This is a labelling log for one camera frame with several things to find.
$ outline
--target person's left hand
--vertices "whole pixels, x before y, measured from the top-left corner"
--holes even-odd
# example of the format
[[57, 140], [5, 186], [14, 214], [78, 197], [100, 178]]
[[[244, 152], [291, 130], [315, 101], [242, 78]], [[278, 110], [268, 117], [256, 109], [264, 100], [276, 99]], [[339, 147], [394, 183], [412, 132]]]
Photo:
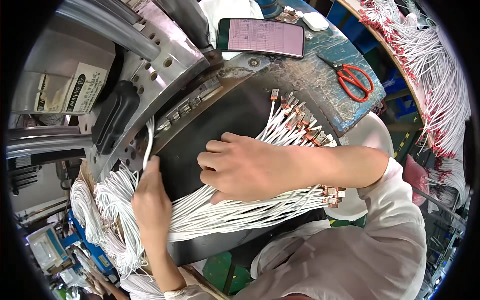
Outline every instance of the person's left hand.
[[159, 157], [153, 156], [148, 162], [133, 195], [132, 207], [142, 245], [146, 249], [166, 247], [168, 227], [172, 218], [172, 203], [163, 186]]

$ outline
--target pink plastic bag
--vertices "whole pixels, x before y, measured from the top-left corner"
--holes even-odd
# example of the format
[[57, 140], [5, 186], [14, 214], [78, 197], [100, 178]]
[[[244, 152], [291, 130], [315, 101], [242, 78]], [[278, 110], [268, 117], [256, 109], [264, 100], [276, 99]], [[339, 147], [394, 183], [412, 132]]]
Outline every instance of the pink plastic bag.
[[[409, 183], [412, 187], [415, 187], [426, 194], [430, 194], [427, 178], [427, 171], [417, 164], [410, 154], [407, 155], [407, 164], [405, 165], [405, 170], [403, 171], [403, 180]], [[412, 201], [416, 206], [422, 205], [425, 200], [425, 197], [413, 192]]]

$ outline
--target white bucket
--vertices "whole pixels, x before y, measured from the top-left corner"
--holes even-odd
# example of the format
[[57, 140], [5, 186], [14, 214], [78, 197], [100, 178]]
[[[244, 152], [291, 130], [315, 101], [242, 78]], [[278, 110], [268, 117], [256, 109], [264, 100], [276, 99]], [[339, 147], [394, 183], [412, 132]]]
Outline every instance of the white bucket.
[[[370, 112], [355, 127], [340, 138], [342, 145], [361, 145], [376, 148], [393, 157], [392, 138], [382, 120]], [[357, 189], [347, 189], [338, 208], [325, 208], [325, 213], [337, 220], [355, 221], [367, 214], [367, 205], [359, 198]]]

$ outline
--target smartphone screen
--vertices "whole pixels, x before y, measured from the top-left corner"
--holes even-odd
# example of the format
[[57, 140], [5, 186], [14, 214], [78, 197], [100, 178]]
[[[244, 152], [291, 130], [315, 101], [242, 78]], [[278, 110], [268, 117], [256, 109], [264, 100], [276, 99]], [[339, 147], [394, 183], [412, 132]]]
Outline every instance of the smartphone screen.
[[303, 27], [258, 19], [221, 19], [217, 49], [250, 51], [303, 58]]

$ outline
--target screw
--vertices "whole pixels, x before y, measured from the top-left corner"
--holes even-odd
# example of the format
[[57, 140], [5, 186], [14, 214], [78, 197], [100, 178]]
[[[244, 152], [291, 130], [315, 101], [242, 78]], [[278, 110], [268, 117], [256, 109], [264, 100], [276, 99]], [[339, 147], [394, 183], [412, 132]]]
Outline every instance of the screw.
[[253, 58], [248, 61], [248, 65], [251, 66], [252, 68], [256, 68], [260, 66], [260, 61], [256, 58]]

